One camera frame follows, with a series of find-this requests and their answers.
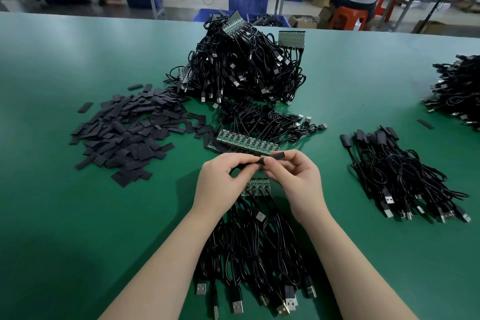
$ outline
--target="factory floor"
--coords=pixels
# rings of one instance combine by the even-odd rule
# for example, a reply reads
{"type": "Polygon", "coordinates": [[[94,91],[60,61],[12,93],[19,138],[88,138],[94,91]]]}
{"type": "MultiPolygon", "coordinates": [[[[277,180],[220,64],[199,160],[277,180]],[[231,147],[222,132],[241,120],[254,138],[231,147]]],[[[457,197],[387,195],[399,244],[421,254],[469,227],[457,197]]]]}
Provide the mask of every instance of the factory floor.
{"type": "MultiPolygon", "coordinates": [[[[276,0],[269,0],[268,13],[273,13],[276,0]]],[[[228,9],[229,0],[164,0],[165,18],[167,20],[191,21],[201,8],[228,9]]],[[[434,3],[416,1],[407,12],[398,32],[411,33],[419,20],[425,19],[434,3]]],[[[285,1],[283,15],[288,18],[294,14],[317,16],[321,8],[309,2],[285,1]]],[[[22,0],[19,4],[15,0],[0,0],[0,11],[29,12],[43,14],[61,14],[89,17],[110,18],[138,18],[153,19],[150,9],[129,8],[126,0],[112,1],[105,7],[100,7],[97,0],[91,5],[45,5],[41,6],[36,0],[22,0]]],[[[388,27],[392,27],[398,20],[403,7],[396,7],[390,18],[388,27]]],[[[448,3],[440,4],[431,20],[448,25],[446,35],[458,37],[480,37],[480,14],[464,13],[448,3]]]]}

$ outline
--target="hand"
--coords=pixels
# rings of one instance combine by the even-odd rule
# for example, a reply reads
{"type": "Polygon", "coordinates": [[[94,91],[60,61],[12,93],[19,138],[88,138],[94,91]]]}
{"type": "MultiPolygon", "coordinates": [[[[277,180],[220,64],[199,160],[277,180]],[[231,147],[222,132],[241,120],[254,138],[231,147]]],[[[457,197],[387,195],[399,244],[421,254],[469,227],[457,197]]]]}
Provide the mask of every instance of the hand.
{"type": "Polygon", "coordinates": [[[284,153],[282,160],[265,157],[263,169],[269,178],[282,185],[293,216],[305,226],[310,219],[318,220],[319,215],[328,214],[320,172],[302,152],[292,149],[284,153]]]}
{"type": "Polygon", "coordinates": [[[197,181],[195,200],[191,211],[212,217],[215,223],[235,203],[248,180],[257,172],[259,158],[244,153],[223,153],[205,162],[197,181]],[[232,168],[247,165],[236,178],[230,176],[232,168]]]}

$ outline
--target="green table surface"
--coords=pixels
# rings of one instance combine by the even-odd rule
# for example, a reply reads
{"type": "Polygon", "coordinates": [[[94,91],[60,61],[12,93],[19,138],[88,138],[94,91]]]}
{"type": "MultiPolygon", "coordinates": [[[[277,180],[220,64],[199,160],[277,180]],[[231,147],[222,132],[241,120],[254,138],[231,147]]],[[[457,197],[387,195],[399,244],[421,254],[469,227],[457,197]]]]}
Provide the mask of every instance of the green table surface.
{"type": "MultiPolygon", "coordinates": [[[[277,36],[279,28],[260,30],[277,36]]],[[[126,188],[111,180],[112,170],[75,170],[83,145],[68,142],[113,94],[136,83],[163,86],[165,73],[184,65],[204,34],[201,23],[0,13],[1,319],[96,319],[188,212],[200,167],[215,157],[193,135],[172,134],[165,142],[177,148],[148,166],[152,178],[126,188]],[[77,113],[85,102],[95,105],[77,113]]],[[[320,168],[333,217],[422,320],[480,316],[480,135],[420,104],[438,80],[432,63],[479,49],[473,38],[307,30],[307,81],[288,108],[327,123],[298,148],[320,168]],[[449,188],[471,195],[463,204],[470,224],[383,217],[347,171],[339,140],[380,124],[446,173],[449,188]]],[[[213,118],[206,104],[186,107],[213,118]]],[[[279,186],[273,193],[287,208],[279,186]]],[[[318,298],[298,292],[291,319],[340,318],[318,267],[318,298]]],[[[220,319],[233,318],[219,292],[220,319]]],[[[272,318],[243,294],[242,318],[272,318]]],[[[208,318],[193,285],[180,318],[208,318]]]]}

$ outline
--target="shorts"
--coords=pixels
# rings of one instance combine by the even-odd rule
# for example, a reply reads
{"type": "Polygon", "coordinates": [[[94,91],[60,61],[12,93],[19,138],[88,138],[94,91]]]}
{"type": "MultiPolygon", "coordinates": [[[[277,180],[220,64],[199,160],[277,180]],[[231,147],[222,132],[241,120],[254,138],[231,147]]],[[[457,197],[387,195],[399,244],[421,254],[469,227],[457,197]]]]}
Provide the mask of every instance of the shorts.
{"type": "Polygon", "coordinates": [[[374,17],[375,7],[377,6],[376,2],[373,2],[371,4],[364,4],[362,2],[355,2],[350,0],[330,0],[330,3],[332,3],[337,9],[339,7],[347,7],[368,11],[367,22],[370,22],[374,17]]]}

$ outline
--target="forearm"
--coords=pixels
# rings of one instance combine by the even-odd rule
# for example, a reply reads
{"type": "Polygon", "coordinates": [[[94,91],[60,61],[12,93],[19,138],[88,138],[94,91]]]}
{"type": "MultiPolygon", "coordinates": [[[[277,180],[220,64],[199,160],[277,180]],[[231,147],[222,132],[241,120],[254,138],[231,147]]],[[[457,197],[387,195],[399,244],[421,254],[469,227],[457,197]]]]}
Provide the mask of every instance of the forearm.
{"type": "Polygon", "coordinates": [[[315,246],[344,320],[417,319],[327,210],[305,229],[315,246]]]}
{"type": "Polygon", "coordinates": [[[216,221],[190,212],[144,264],[100,320],[175,320],[216,221]]]}

